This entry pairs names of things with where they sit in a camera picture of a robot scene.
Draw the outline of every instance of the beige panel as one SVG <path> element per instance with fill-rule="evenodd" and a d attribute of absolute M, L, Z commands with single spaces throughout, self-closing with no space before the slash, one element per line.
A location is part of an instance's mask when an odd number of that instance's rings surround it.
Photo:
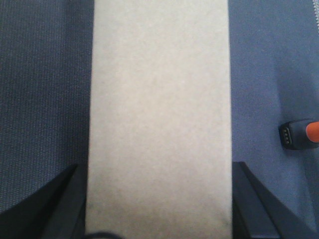
<path fill-rule="evenodd" d="M 87 231 L 231 238 L 226 0 L 96 0 Z"/>

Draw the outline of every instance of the woven fabric surface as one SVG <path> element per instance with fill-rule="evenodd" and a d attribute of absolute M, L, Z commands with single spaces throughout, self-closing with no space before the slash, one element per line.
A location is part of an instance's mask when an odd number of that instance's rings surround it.
<path fill-rule="evenodd" d="M 0 212 L 87 163 L 94 2 L 0 2 Z"/>
<path fill-rule="evenodd" d="M 319 150 L 282 148 L 278 126 L 319 119 L 319 34 L 311 0 L 229 1 L 233 160 L 312 229 Z"/>

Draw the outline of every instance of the black plastic piece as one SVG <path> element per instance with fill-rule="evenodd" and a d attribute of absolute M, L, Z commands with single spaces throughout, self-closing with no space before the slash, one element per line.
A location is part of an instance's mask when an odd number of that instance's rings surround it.
<path fill-rule="evenodd" d="M 276 227 L 281 239 L 318 239 L 319 235 L 312 231 L 303 221 L 283 205 L 249 170 L 244 162 L 239 164 L 258 195 L 269 218 Z"/>
<path fill-rule="evenodd" d="M 0 214 L 0 238 L 38 238 L 76 166 L 70 166 L 36 193 Z"/>
<path fill-rule="evenodd" d="M 233 207 L 236 216 L 239 214 L 238 217 L 241 217 L 238 220 L 244 226 L 242 235 L 246 238 L 280 239 L 263 204 L 237 163 L 233 164 Z"/>
<path fill-rule="evenodd" d="M 86 168 L 85 165 L 78 165 L 72 177 L 66 185 L 57 206 L 50 219 L 45 225 L 41 239 L 71 239 L 81 238 L 84 234 L 85 198 L 86 198 Z"/>
<path fill-rule="evenodd" d="M 319 143 L 310 141 L 306 134 L 307 125 L 315 121 L 314 119 L 301 119 L 281 125 L 279 135 L 283 147 L 291 150 L 318 148 Z"/>

